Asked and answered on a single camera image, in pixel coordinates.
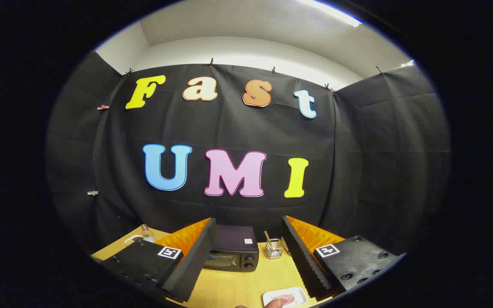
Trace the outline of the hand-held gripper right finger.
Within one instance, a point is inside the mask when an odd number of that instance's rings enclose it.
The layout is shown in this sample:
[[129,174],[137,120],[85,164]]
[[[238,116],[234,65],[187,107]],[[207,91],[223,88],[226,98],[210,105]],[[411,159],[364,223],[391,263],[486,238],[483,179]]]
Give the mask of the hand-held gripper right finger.
[[282,238],[308,295],[318,301],[360,289],[405,257],[364,236],[342,238],[288,215]]

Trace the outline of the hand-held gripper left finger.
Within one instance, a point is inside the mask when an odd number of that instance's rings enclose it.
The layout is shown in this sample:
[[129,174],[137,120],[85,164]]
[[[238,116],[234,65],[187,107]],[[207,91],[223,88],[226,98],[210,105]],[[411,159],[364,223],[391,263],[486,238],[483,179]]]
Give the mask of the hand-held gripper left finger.
[[207,218],[155,243],[137,239],[98,264],[143,293],[187,302],[215,238],[217,221]]

